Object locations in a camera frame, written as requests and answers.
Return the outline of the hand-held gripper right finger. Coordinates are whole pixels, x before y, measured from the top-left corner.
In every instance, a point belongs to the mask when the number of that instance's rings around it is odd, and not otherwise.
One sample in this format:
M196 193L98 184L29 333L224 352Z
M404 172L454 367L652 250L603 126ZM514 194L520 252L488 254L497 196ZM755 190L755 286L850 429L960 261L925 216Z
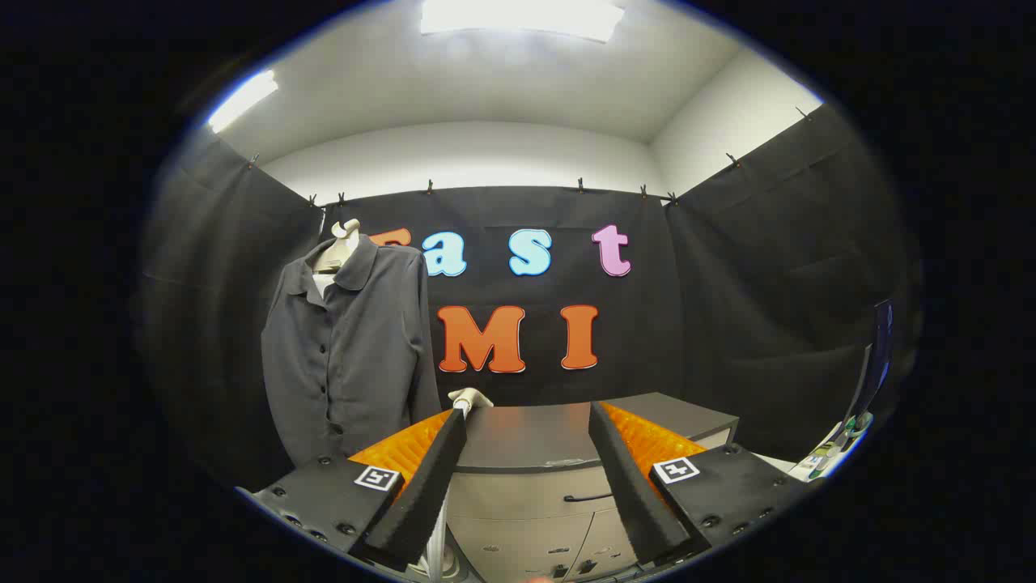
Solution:
M730 546L810 493L739 444L707 449L610 403L591 403L588 434L639 562Z

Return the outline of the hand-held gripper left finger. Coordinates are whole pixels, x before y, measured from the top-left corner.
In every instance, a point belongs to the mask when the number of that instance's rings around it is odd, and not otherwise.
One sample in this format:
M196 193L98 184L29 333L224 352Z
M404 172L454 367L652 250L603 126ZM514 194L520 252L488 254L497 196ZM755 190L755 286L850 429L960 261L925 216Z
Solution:
M342 560L403 571L435 532L466 437L465 413L453 407L351 457L322 453L261 490L236 493Z

